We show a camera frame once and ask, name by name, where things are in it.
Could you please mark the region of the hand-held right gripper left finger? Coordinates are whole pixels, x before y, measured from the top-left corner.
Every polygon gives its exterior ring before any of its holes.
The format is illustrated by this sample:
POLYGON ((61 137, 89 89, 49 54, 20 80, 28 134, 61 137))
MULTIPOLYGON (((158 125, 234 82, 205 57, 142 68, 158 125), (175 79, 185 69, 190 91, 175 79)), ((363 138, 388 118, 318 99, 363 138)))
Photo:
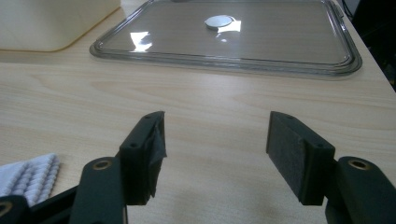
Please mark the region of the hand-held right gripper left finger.
POLYGON ((155 196, 165 157, 164 112, 157 111, 139 120, 120 145, 123 196, 128 205, 146 205, 155 196))

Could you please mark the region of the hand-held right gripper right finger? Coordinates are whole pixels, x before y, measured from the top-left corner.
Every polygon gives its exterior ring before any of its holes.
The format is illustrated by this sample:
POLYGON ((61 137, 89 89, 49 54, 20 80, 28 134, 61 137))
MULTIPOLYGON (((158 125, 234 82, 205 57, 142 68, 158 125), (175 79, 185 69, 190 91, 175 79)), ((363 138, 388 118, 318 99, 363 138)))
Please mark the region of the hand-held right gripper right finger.
POLYGON ((322 205, 335 147, 297 118, 272 111, 266 153, 303 205, 322 205))

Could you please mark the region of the cream divided storage box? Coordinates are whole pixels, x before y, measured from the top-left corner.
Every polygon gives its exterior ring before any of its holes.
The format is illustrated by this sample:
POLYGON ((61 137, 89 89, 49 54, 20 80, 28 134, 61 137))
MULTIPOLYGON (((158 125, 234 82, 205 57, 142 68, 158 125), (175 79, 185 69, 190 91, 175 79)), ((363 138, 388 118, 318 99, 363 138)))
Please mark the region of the cream divided storage box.
POLYGON ((0 0, 0 49, 66 48, 120 7, 120 0, 0 0))

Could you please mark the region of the clear plastic bag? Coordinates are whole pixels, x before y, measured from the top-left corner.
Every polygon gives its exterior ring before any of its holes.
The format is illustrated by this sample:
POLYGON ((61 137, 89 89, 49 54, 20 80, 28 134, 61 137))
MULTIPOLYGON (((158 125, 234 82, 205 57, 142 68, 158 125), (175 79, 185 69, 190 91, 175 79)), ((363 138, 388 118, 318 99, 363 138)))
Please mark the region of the clear plastic bag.
POLYGON ((54 153, 0 166, 0 197, 23 196, 29 205, 48 199, 60 168, 54 153))

